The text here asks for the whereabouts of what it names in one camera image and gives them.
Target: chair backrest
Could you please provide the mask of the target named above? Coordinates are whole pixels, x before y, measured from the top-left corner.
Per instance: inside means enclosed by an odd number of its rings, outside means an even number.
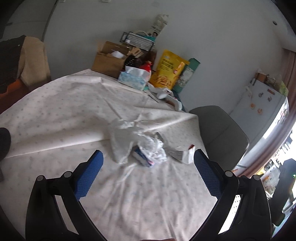
[[[249,147],[249,140],[236,122],[218,106],[198,107],[190,111],[199,119],[200,134],[208,157],[221,168],[233,170]]]

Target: pink curtain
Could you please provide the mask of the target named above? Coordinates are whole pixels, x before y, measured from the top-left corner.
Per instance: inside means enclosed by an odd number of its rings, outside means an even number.
[[[287,58],[283,61],[282,72],[283,82],[289,90],[288,102],[290,114],[273,143],[268,146],[263,154],[241,174],[247,177],[251,177],[257,173],[270,160],[274,153],[283,145],[296,121],[296,53],[289,50],[285,51],[287,53]]]

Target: yellow bag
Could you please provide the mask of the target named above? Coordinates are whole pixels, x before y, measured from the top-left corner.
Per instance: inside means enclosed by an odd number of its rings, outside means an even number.
[[[149,82],[154,87],[167,87],[171,90],[186,64],[188,65],[189,61],[168,50],[164,50],[159,60],[157,71],[151,76]]]

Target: white refrigerator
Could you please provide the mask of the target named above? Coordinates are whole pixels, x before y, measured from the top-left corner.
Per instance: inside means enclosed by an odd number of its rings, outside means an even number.
[[[287,116],[288,100],[268,85],[253,79],[246,87],[243,97],[231,112],[231,118],[249,138],[249,152],[263,136]]]

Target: red bottle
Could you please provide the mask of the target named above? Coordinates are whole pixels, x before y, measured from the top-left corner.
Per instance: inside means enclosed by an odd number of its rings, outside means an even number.
[[[149,72],[149,79],[151,78],[151,65],[150,61],[146,61],[139,69],[144,69]]]

